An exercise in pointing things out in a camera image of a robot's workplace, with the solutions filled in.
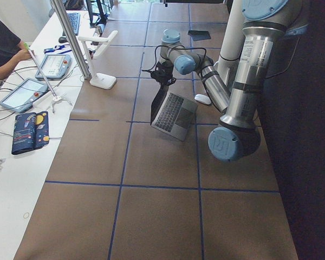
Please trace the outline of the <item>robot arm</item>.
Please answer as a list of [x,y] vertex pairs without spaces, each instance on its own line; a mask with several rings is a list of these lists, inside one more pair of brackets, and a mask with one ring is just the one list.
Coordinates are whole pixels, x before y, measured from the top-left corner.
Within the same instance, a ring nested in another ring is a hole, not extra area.
[[304,34],[310,1],[233,1],[218,66],[200,71],[214,106],[223,114],[209,135],[218,160],[253,154],[261,136],[254,115],[269,69],[272,50],[283,37]]
[[221,113],[226,112],[230,103],[230,91],[206,51],[203,54],[190,51],[180,43],[180,32],[166,29],[161,39],[159,61],[154,67],[152,77],[162,86],[169,86],[176,81],[173,77],[174,70],[181,75],[195,72],[213,105]]

